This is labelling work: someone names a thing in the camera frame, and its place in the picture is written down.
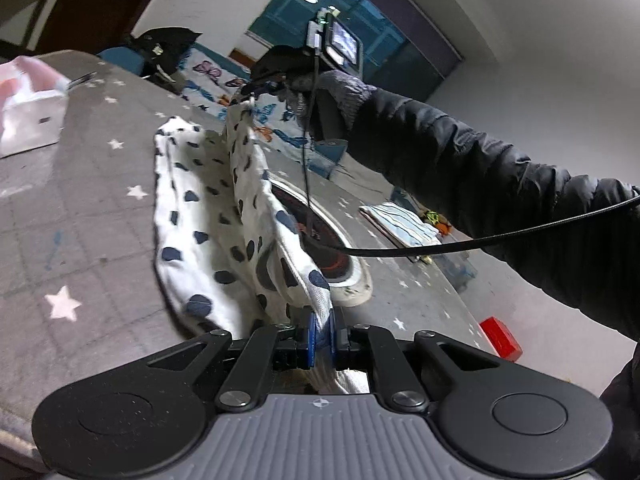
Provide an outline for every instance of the person's arm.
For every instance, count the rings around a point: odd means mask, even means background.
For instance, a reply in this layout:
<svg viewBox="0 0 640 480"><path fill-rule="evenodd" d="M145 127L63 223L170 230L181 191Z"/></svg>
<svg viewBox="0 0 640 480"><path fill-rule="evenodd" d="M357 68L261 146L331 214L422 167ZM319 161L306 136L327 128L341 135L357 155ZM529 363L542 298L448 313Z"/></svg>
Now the person's arm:
<svg viewBox="0 0 640 480"><path fill-rule="evenodd" d="M375 90L358 108L348 152L443 213L463 233L500 234L601 209L636 191L532 162L429 105ZM640 210L625 210L486 252L548 295L640 339Z"/></svg>

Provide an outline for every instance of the window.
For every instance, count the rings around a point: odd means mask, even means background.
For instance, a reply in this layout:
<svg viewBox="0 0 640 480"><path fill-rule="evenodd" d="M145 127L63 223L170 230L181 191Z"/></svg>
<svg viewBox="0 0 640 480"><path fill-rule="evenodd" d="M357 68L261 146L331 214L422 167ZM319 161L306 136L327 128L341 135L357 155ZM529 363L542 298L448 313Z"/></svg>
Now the window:
<svg viewBox="0 0 640 480"><path fill-rule="evenodd" d="M362 40L365 82L425 101L450 72L436 69L425 49L421 52L370 0L271 0L249 30L270 44L302 46L307 23L322 7L338 9L338 18Z"/></svg>

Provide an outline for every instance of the polka dot cloth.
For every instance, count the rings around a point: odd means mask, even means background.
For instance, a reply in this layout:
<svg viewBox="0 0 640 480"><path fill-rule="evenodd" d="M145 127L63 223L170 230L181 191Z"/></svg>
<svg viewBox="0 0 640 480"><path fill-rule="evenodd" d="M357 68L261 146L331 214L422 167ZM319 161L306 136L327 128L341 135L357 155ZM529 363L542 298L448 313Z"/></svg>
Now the polka dot cloth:
<svg viewBox="0 0 640 480"><path fill-rule="evenodd" d="M234 338L310 305L321 344L309 379L325 393L366 392L363 373L332 369L329 285L271 192L255 140L249 102L228 108L220 136L175 117L156 134L156 267L169 300L196 332Z"/></svg>

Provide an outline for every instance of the gray ribbed panel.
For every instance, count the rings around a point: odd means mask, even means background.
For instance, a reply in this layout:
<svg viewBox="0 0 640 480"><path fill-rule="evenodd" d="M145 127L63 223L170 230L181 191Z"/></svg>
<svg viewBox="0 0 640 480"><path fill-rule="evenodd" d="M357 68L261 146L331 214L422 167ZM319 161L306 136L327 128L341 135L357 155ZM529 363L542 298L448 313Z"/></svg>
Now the gray ribbed panel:
<svg viewBox="0 0 640 480"><path fill-rule="evenodd" d="M273 394L250 413L223 415L192 455L149 480L481 480L419 416L372 395ZM576 480L590 480L582 474ZM50 480L68 480L53 475Z"/></svg>

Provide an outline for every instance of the black cable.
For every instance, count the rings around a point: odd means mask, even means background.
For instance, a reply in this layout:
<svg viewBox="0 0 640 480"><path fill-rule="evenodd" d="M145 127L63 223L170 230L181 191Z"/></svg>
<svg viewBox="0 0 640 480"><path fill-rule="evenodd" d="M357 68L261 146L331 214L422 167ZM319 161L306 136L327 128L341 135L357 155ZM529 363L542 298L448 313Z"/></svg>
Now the black cable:
<svg viewBox="0 0 640 480"><path fill-rule="evenodd" d="M313 86L311 91L311 98L309 99L310 106L307 111L308 115L306 117L305 131L303 132L303 135L305 137L306 137L306 134L308 133L309 125L311 122L311 111L313 110L313 107L316 102L316 83L318 81L318 75L319 75L319 63L318 63L318 53L316 52ZM311 193L309 188L308 175L306 174L306 157L305 157L304 145L303 145L303 151L302 151L302 168L305 173L306 206L308 208L308 211L306 212L307 214L306 237L308 238L309 243L319 248L332 249L338 253L347 254L348 256L360 256L363 258L398 258L402 256L431 256L432 254L457 253L459 251L470 251L472 249L481 249L483 247L500 244L506 240L513 240L515 238L524 238L527 236L538 234L539 232L542 232L542 231L557 229L567 224L572 224L574 222L587 220L589 218L593 218L598 215L611 213L619 209L624 209L627 207L640 204L640 194L639 194L633 198L625 200L624 202L610 205L608 207L605 207L603 209L598 209L596 211L583 213L578 216L571 216L569 218L555 220L553 222L548 222L546 224L527 227L526 229L520 229L518 231L511 231L509 233L503 233L499 235L485 236L483 238L476 238L475 240L467 240L465 242L454 242L451 244L430 245L430 246L421 246L421 247L405 247L405 248L397 248L397 249L346 248L346 247L337 247L337 246L323 244L315 240L315 238L313 238L312 231L311 231L311 225L312 225Z"/></svg>

